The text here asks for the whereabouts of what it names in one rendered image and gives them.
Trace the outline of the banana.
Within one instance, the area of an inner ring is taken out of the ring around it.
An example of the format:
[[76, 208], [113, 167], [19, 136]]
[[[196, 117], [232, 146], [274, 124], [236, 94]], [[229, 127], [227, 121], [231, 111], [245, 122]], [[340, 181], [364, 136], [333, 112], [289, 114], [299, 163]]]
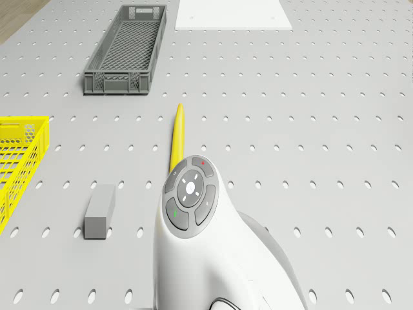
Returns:
[[184, 158], [184, 149], [185, 149], [185, 112], [184, 112], [183, 104], [180, 103], [177, 107], [176, 117], [174, 121], [169, 172], [172, 172], [175, 166]]

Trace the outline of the dark grey basket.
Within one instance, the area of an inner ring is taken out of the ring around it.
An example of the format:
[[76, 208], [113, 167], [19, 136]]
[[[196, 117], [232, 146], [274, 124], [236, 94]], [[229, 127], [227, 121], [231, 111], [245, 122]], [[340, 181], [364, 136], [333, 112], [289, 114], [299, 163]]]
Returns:
[[148, 94], [166, 28], [166, 5], [123, 5], [84, 71], [85, 94]]

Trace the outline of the grey cube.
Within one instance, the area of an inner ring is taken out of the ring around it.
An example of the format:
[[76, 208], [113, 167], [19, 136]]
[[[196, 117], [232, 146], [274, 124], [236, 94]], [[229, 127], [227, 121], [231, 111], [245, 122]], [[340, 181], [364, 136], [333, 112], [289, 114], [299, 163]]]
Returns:
[[85, 239], [106, 239], [116, 206], [116, 186], [98, 185], [91, 196], [84, 217]]

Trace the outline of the white board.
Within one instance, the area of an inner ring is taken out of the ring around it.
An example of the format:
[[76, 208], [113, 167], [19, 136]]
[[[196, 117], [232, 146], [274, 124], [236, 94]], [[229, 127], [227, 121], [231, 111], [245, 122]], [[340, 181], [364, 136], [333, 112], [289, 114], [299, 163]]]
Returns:
[[180, 0], [177, 30], [291, 30], [279, 0]]

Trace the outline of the yellow basket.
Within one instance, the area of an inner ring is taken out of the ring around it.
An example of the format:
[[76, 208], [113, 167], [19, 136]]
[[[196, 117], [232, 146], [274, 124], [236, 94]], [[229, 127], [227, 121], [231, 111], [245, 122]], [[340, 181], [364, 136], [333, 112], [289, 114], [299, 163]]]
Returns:
[[49, 117], [0, 117], [0, 234], [49, 147]]

